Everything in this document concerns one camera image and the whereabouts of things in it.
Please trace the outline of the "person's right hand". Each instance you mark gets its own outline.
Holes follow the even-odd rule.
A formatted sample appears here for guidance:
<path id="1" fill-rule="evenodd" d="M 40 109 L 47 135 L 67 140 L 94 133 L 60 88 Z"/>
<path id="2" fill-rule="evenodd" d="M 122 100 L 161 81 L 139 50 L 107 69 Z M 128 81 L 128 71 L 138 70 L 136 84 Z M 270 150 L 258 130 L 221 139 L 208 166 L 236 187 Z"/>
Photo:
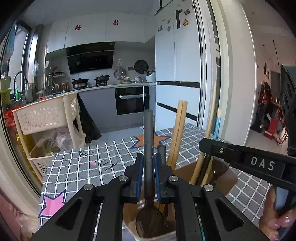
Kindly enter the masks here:
<path id="1" fill-rule="evenodd" d="M 271 186 L 266 195 L 262 217 L 259 220 L 259 229 L 269 238 L 269 240 L 279 240 L 278 229 L 287 228 L 295 222 L 295 208 L 279 215 L 274 210 L 276 199 L 275 188 Z"/>

